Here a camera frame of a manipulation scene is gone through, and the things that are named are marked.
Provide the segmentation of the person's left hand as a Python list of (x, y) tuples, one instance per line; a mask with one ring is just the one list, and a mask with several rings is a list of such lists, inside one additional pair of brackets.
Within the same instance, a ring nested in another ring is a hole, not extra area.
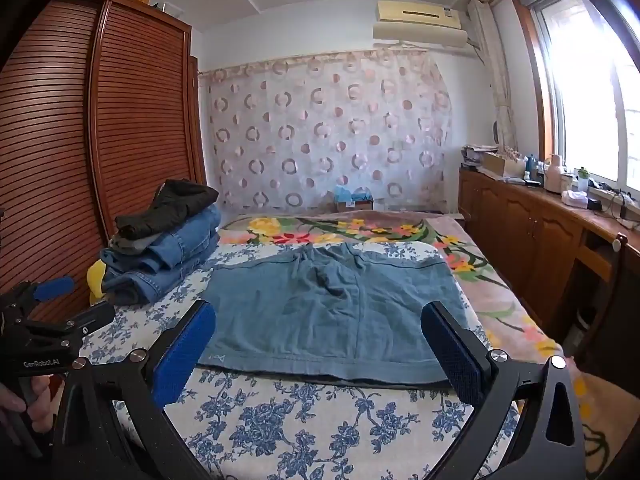
[(1, 425), (8, 434), (13, 436), (8, 414), (27, 413), (32, 421), (32, 430), (38, 434), (45, 434), (52, 429), (53, 411), (50, 391), (50, 377), (37, 376), (32, 378), (32, 393), (35, 399), (32, 402), (25, 403), (15, 393), (6, 388), (5, 385), (0, 386), (1, 392)]

